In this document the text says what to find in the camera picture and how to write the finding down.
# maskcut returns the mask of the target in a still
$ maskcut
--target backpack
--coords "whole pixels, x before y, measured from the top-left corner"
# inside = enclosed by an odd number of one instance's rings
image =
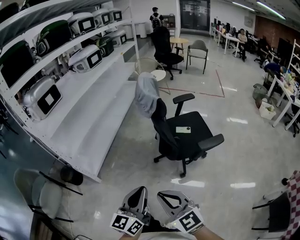
[[[161,16],[161,14],[158,14],[157,17],[155,17],[153,14],[152,14],[152,28],[155,29],[157,27],[161,27],[162,24],[161,24],[161,20],[159,19]]]

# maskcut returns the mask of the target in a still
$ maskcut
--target white floor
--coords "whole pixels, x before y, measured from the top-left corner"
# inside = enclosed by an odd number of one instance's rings
[[[161,92],[167,117],[175,113],[174,97],[194,92],[195,99],[185,102],[183,111],[198,111],[212,133],[222,133],[225,142],[210,150],[205,159],[188,165],[187,176],[180,179],[180,162],[163,159],[153,163],[159,155],[153,124],[132,104],[101,168],[102,182],[84,179],[79,187],[84,196],[69,193],[74,236],[118,239],[121,234],[108,227],[113,213],[129,191],[145,186],[150,211],[161,222],[167,220],[167,215],[157,201],[157,192],[178,190],[200,205],[206,225],[224,239],[254,240],[258,232],[251,231],[256,216],[251,210],[253,204],[263,194],[280,187],[283,177],[299,169],[300,136],[293,138],[283,122],[273,128],[272,121],[262,119],[255,106],[253,85],[263,83],[264,73],[254,62],[255,56],[247,52],[243,63],[234,58],[233,49],[224,55],[222,47],[218,48],[211,38],[181,37],[190,42],[203,39],[209,49],[209,61],[204,75],[204,60],[197,59],[192,59],[187,70],[186,62],[180,63],[178,67],[183,72],[175,74],[173,81],[167,74],[169,87],[174,89],[171,95]],[[59,217],[68,216],[67,192],[60,214]],[[69,223],[56,223],[70,232]]]

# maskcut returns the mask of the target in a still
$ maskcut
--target small wooden table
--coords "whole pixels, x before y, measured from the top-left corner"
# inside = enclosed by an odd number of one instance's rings
[[[172,51],[173,51],[173,47],[174,44],[176,44],[176,46],[178,47],[178,44],[181,44],[181,48],[182,48],[182,54],[184,54],[183,52],[183,44],[184,43],[188,43],[189,41],[185,38],[180,38],[180,37],[171,37],[170,38],[170,43],[172,43]]]

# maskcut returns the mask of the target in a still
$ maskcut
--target door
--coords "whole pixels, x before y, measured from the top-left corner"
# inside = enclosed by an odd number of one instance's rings
[[[181,28],[210,30],[210,0],[180,0]]]

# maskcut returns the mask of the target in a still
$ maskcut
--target ceiling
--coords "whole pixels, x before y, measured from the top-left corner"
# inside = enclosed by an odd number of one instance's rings
[[[300,32],[300,0],[260,0],[263,4],[283,15],[286,20],[282,20],[266,8],[256,3],[256,0],[222,0],[228,3],[233,1],[250,7],[259,16],[267,17],[276,22],[282,23]]]

